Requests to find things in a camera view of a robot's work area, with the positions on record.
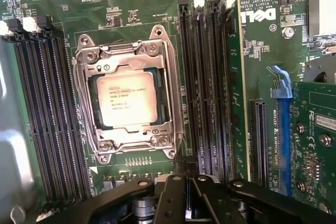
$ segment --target cpu socket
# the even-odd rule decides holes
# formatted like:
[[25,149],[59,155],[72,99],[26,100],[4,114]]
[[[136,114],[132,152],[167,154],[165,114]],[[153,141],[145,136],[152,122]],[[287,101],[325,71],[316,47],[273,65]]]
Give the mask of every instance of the cpu socket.
[[97,46],[83,34],[72,63],[86,136],[101,164],[143,150],[174,158],[183,121],[175,52],[163,26],[130,44]]

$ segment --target black pcie slot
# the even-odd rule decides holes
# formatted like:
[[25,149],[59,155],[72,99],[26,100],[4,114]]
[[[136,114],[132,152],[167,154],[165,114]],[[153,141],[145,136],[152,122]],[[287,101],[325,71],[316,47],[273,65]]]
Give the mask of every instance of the black pcie slot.
[[220,0],[210,1],[207,10],[208,37],[209,37],[209,59],[211,62],[212,79],[212,131],[215,135],[212,156],[216,153],[216,165],[213,165],[214,172],[218,173],[221,181],[225,180],[225,160],[223,154],[224,135],[226,131],[224,118],[224,90],[223,90],[223,45],[221,32],[221,7]]
[[31,136],[33,141],[35,142],[36,151],[37,151],[37,160],[40,167],[41,177],[43,181],[43,186],[45,189],[46,200],[51,200],[55,197],[56,192],[53,189],[54,184],[54,176],[51,169],[51,163],[48,156],[48,152],[44,151],[47,149],[45,145],[45,139],[41,138],[40,131],[43,130],[41,121],[38,122],[37,118],[39,118],[39,114],[41,113],[39,108],[37,107],[38,101],[36,96],[32,94],[34,91],[34,86],[32,85],[31,81],[29,80],[29,76],[31,76],[26,68],[28,63],[28,57],[24,57],[27,55],[23,51],[23,47],[21,42],[17,42],[16,39],[13,38],[5,38],[5,41],[11,42],[15,45],[16,51],[16,58],[20,72],[20,78],[23,85],[23,92],[26,98],[26,104],[28,108],[28,116],[30,121],[30,129],[31,129]]
[[64,180],[64,162],[62,160],[60,146],[59,146],[59,132],[58,126],[55,121],[55,112],[53,101],[51,97],[51,88],[49,87],[49,78],[46,76],[46,66],[44,65],[43,54],[45,52],[41,49],[39,42],[33,38],[29,39],[31,41],[30,47],[32,54],[28,57],[30,58],[30,67],[33,74],[34,85],[37,87],[37,96],[40,99],[41,118],[44,119],[45,129],[47,133],[47,146],[50,153],[50,159],[53,162],[54,175],[56,182],[56,197],[58,199],[65,199],[67,194],[67,184]]
[[69,62],[63,45],[62,31],[53,30],[44,33],[48,38],[49,46],[53,49],[53,70],[59,84],[59,95],[64,112],[65,128],[68,132],[68,155],[72,158],[71,167],[73,178],[77,183],[77,198],[87,199],[91,197],[85,150],[80,138],[79,123],[71,86]]
[[266,102],[262,100],[251,100],[250,112],[254,182],[264,187],[268,187]]
[[197,91],[196,91],[196,64],[193,62],[193,46],[191,39],[191,24],[192,19],[189,14],[189,4],[188,0],[178,0],[178,11],[179,11],[179,23],[180,23],[180,36],[181,36],[181,47],[182,47],[182,57],[184,66],[184,77],[185,77],[185,91],[186,91],[186,102],[188,110],[189,127],[191,133],[191,139],[195,144],[196,148],[194,152],[198,156],[198,168],[200,173],[208,173],[204,162],[204,146],[202,136],[199,134],[199,123],[198,123],[198,105],[197,105]]
[[203,7],[197,7],[194,13],[195,29],[195,54],[196,54],[196,66],[197,66],[197,80],[198,80],[198,96],[200,107],[200,125],[204,147],[204,165],[207,174],[217,175],[214,172],[212,159],[216,158],[211,155],[210,149],[212,147],[213,136],[211,133],[211,100],[209,98],[209,78],[208,71],[210,69],[207,53],[207,32],[206,32],[206,17]]

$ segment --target green expansion card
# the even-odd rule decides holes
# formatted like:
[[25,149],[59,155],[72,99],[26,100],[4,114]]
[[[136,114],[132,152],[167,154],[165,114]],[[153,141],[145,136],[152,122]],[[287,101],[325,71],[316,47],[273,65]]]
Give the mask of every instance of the green expansion card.
[[336,86],[296,82],[291,118],[293,196],[333,214],[335,124]]
[[[242,177],[290,195],[281,153],[289,100],[280,99],[291,97],[276,90],[284,73],[302,80],[304,62],[331,54],[335,42],[328,26],[310,26],[308,1],[1,0],[41,202],[173,173],[177,156],[222,182]],[[295,84],[292,123],[303,116],[304,134],[309,111],[316,127],[319,114],[322,124],[333,117],[316,105],[331,106],[332,90]],[[320,127],[321,137],[332,134]],[[303,137],[293,142],[292,176],[304,190],[293,193],[336,204],[327,197],[332,171],[316,184],[332,149]]]

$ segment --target dell logo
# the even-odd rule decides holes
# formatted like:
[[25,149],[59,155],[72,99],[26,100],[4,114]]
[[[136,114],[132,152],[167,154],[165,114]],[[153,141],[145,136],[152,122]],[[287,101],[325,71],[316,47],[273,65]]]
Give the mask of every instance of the dell logo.
[[276,16],[276,9],[270,8],[267,10],[257,10],[256,12],[252,10],[248,10],[247,12],[241,12],[240,16],[242,17],[242,23],[246,22],[254,22],[256,21],[263,21],[266,20],[275,20],[277,18]]

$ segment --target blue connector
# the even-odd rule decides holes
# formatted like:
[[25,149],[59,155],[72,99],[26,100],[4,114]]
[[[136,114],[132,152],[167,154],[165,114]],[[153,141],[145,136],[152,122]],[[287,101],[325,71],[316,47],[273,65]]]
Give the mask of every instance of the blue connector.
[[278,126],[279,126],[279,146],[280,146],[280,192],[286,196],[291,196],[291,170],[290,170],[290,127],[289,127],[289,106],[293,98],[291,80],[288,72],[273,66],[272,70],[280,74],[283,79],[279,80],[280,88],[273,89],[273,98],[278,103]]

